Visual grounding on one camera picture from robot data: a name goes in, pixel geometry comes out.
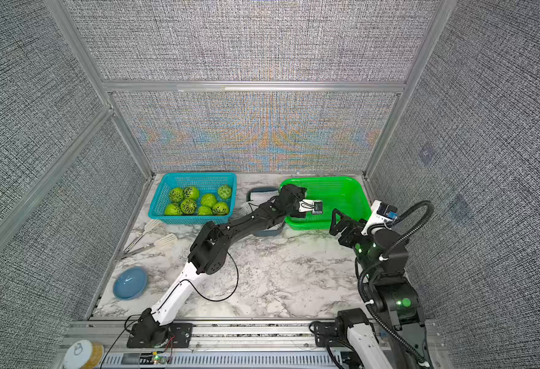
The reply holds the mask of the bright green plastic basket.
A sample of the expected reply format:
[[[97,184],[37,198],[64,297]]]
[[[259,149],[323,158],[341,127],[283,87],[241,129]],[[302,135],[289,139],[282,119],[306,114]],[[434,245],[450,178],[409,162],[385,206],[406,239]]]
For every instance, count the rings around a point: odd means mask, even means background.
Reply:
[[[306,199],[323,203],[322,215],[308,214],[305,218],[286,218],[285,223],[293,230],[328,230],[334,209],[356,221],[361,218],[367,220],[371,215],[371,207],[363,188],[354,178],[346,176],[290,178],[283,181],[280,187],[290,184],[306,188]]]

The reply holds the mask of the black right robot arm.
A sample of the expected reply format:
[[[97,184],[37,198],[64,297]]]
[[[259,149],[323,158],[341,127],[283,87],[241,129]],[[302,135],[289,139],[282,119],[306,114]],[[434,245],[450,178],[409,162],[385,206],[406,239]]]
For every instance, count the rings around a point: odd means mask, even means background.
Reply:
[[[376,221],[356,221],[332,212],[331,235],[355,249],[359,272],[358,289],[368,313],[416,367],[430,366],[425,344],[425,318],[416,290],[405,277],[409,238],[431,218],[434,205],[420,201],[401,215],[380,204]]]

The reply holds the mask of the custard apple in teal basket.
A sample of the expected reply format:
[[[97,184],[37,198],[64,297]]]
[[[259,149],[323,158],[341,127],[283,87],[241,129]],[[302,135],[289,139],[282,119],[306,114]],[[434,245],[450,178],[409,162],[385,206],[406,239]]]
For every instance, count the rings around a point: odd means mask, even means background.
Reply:
[[[169,199],[171,203],[180,204],[185,199],[184,190],[180,187],[173,188],[169,192]]]

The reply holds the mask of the blue bowl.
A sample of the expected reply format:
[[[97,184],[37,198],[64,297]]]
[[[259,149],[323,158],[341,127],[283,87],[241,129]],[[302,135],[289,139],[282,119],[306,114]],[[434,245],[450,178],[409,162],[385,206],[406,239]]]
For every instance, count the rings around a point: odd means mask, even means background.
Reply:
[[[149,275],[136,266],[122,272],[113,284],[113,295],[122,301],[133,300],[142,295],[149,283]]]

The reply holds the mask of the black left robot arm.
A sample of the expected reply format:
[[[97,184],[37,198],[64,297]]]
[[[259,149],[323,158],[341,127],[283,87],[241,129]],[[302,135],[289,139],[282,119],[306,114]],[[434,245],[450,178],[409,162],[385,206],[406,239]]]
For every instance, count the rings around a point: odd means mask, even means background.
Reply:
[[[169,326],[176,319],[186,300],[209,276],[218,272],[229,257],[232,244],[256,232],[281,224],[288,217],[305,218],[301,203],[307,189],[286,184],[279,194],[255,207],[248,215],[225,224],[209,221],[202,226],[190,247],[187,263],[166,293],[145,309],[129,333],[127,348],[156,348],[167,345],[172,334]]]

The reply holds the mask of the teal plastic basket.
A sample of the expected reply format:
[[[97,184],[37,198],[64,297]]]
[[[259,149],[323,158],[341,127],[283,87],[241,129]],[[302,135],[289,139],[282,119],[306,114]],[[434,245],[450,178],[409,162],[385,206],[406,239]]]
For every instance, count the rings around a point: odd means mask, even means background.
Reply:
[[[149,217],[165,224],[227,223],[236,205],[237,176],[228,172],[163,175]]]

